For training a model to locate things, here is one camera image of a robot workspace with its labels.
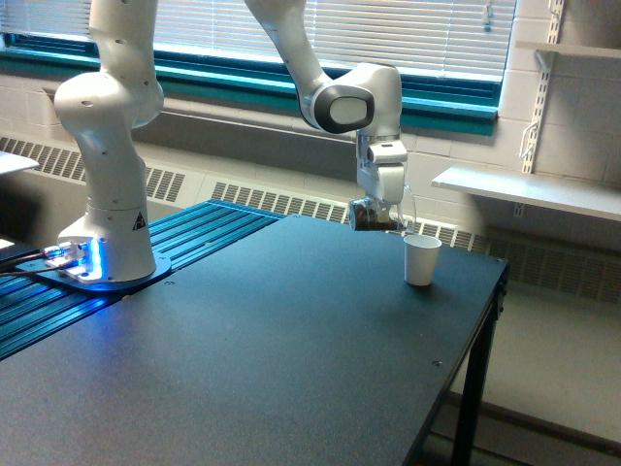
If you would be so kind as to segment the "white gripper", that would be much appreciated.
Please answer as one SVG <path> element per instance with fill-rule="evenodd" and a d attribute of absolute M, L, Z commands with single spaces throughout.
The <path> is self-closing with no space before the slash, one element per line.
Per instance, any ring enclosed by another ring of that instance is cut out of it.
<path fill-rule="evenodd" d="M 398 205 L 404 197 L 408 153 L 399 135 L 356 133 L 357 183 L 382 203 Z"/>

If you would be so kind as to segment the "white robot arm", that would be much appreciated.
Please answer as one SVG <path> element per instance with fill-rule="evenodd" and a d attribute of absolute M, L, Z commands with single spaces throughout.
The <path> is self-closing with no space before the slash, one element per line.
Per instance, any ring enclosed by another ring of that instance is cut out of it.
<path fill-rule="evenodd" d="M 57 116 L 81 151 L 87 198 L 84 215 L 60 233 L 62 252 L 50 265 L 87 286 L 127 284 L 156 270 L 146 166 L 132 140 L 164 103 L 154 65 L 156 8 L 153 1 L 93 2 L 89 31 L 100 68 L 66 81 L 54 96 Z M 330 134 L 356 135 L 357 182 L 365 194 L 348 205 L 352 229 L 404 230 L 408 155 L 399 71 L 361 63 L 333 79 L 311 47 L 304 2 L 250 1 L 247 8 L 283 60 L 305 122 Z"/>

